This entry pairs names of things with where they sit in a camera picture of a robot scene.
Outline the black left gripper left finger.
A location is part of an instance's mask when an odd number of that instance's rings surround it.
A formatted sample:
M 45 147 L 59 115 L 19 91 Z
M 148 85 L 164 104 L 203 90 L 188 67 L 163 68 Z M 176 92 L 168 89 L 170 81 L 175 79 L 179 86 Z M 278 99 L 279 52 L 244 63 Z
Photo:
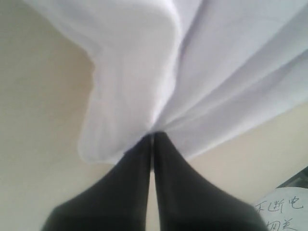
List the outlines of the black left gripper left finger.
M 44 231 L 143 231 L 151 172 L 145 136 L 97 183 L 57 206 Z

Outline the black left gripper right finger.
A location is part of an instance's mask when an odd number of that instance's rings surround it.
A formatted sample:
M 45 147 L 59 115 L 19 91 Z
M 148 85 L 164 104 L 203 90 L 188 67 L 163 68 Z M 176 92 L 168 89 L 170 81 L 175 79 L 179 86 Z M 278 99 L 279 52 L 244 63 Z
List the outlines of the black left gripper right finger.
M 161 230 L 266 230 L 251 205 L 203 178 L 164 132 L 154 135 L 154 173 Z

